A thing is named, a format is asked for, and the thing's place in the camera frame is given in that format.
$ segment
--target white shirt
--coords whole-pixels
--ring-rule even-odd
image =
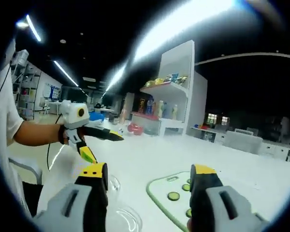
[[[6,80],[0,92],[0,168],[10,190],[15,198],[23,206],[27,216],[30,215],[25,201],[23,184],[20,176],[9,163],[10,152],[7,148],[7,140],[13,139],[23,119],[19,116],[13,97],[11,69],[9,64],[0,72],[0,88],[9,70]]]

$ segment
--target small figurine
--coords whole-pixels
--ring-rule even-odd
[[[139,111],[138,111],[140,114],[144,113],[144,102],[145,102],[145,99],[141,98],[140,99]]]
[[[162,117],[163,107],[164,107],[163,101],[160,100],[158,106],[158,117]]]
[[[172,110],[172,119],[176,120],[177,117],[177,105],[175,104]]]
[[[163,103],[163,111],[162,111],[162,117],[163,118],[166,118],[166,113],[167,113],[167,110],[166,110],[166,102]]]
[[[156,102],[153,103],[153,114],[152,115],[155,115],[155,112],[157,110],[157,104]]]
[[[150,97],[147,101],[147,107],[146,107],[147,115],[151,115],[153,113],[153,104],[154,104],[154,99]]]

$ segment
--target cabinet door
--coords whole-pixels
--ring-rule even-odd
[[[275,147],[275,158],[286,161],[289,149],[283,146]]]
[[[259,154],[274,154],[275,153],[275,145],[272,144],[262,144]]]
[[[216,134],[216,137],[215,137],[215,141],[214,141],[214,143],[215,143],[215,144],[223,144],[223,142],[224,142],[224,140],[225,140],[225,137],[226,137],[225,134],[217,133],[217,134]]]

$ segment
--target white shelf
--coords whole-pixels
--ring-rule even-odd
[[[141,92],[150,94],[154,99],[164,99],[169,98],[170,96],[188,97],[188,90],[174,82],[166,82],[160,85],[154,85],[149,87],[144,87],[140,89]]]
[[[159,118],[159,121],[163,122],[167,128],[183,128],[184,123],[180,120],[173,120],[168,118]]]

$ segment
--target display rack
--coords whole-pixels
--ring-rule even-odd
[[[187,76],[186,81],[182,85],[167,82],[140,89],[150,94],[157,105],[160,100],[167,103],[169,113],[165,118],[159,118],[155,126],[159,128],[159,136],[164,136],[166,129],[186,134],[189,125],[202,124],[204,120],[207,80],[194,70],[194,41],[183,43],[162,54],[158,78],[173,73]],[[176,119],[172,119],[170,111],[175,105],[177,115]],[[140,126],[154,123],[142,114],[133,114],[132,121],[137,121]]]
[[[18,94],[18,113],[25,120],[34,120],[35,99],[42,71],[28,63]]]
[[[21,50],[16,53],[11,63],[11,79],[13,83],[13,95],[16,107],[18,107],[18,96],[20,92],[20,84],[23,81],[26,66],[28,64],[28,51]]]

